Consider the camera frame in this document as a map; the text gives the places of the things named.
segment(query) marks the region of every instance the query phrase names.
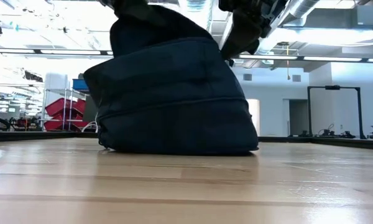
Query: white wall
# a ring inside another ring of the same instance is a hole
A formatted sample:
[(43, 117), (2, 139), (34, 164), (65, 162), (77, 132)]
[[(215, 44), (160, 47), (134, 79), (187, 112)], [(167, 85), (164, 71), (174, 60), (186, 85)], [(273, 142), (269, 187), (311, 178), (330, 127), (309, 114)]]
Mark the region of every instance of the white wall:
[[(287, 69), (233, 68), (247, 99), (260, 101), (260, 135), (286, 136), (283, 99), (307, 99), (308, 73), (302, 68), (290, 68), (290, 75), (301, 75), (302, 81), (287, 80)], [(252, 81), (244, 81), (243, 74), (251, 73)]]
[[(340, 85), (361, 88), (362, 125), (364, 134), (373, 125), (373, 64), (338, 63), (323, 65), (310, 73), (310, 85)], [(359, 136), (357, 91), (311, 91), (311, 117), (313, 134), (334, 124), (333, 131), (350, 131)]]

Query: navy fabric bag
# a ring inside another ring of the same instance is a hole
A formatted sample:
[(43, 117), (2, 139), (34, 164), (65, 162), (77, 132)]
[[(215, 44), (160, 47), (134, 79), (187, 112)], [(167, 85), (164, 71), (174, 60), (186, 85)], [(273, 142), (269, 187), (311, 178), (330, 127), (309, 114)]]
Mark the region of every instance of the navy fabric bag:
[(84, 78), (105, 147), (183, 155), (257, 149), (248, 103), (213, 40), (146, 47), (96, 65)]

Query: wooden table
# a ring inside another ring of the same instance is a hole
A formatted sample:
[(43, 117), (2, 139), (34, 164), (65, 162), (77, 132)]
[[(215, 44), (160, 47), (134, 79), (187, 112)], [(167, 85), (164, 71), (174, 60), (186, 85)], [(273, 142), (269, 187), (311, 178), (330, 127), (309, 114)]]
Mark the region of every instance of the wooden table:
[(262, 143), (249, 157), (0, 142), (0, 224), (373, 223), (373, 150)]

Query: ceiling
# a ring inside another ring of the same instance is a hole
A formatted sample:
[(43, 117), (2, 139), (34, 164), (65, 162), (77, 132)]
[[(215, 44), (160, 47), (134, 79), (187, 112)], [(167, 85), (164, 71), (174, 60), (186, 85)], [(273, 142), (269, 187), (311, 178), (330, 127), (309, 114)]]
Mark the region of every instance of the ceiling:
[[(212, 8), (211, 12), (206, 12), (205, 15), (203, 9), (200, 11), (193, 9), (187, 1), (149, 0), (151, 4), (163, 4), (184, 14), (202, 27), (206, 25), (205, 20), (208, 20), (209, 26), (205, 28), (220, 44), (224, 39), (227, 23), (231, 22), (230, 13), (218, 9), (218, 0), (213, 0), (212, 5), (205, 6)], [(352, 9), (357, 5), (373, 5), (373, 0), (321, 0), (315, 6), (315, 10)], [(112, 10), (103, 7), (95, 0), (53, 0), (51, 4), (45, 0), (0, 0), (0, 21), (3, 27), (0, 48), (110, 50), (109, 30), (111, 24), (116, 21), (116, 16)], [(323, 35), (321, 39), (334, 40), (338, 37), (338, 41), (342, 43), (343, 39), (347, 38), (343, 37), (344, 35), (348, 34), (326, 35), (326, 37)], [(287, 42), (290, 44), (288, 54), (373, 57), (373, 45), (365, 47), (318, 45), (316, 42), (311, 42), (310, 38), (289, 38)], [(274, 54), (287, 54), (286, 48), (281, 46), (274, 46), (271, 51)], [(320, 63), (290, 62), (288, 66), (310, 70), (318, 65)], [(275, 69), (286, 67), (287, 63), (275, 61), (268, 65), (261, 61), (245, 60), (237, 63), (236, 66)]]

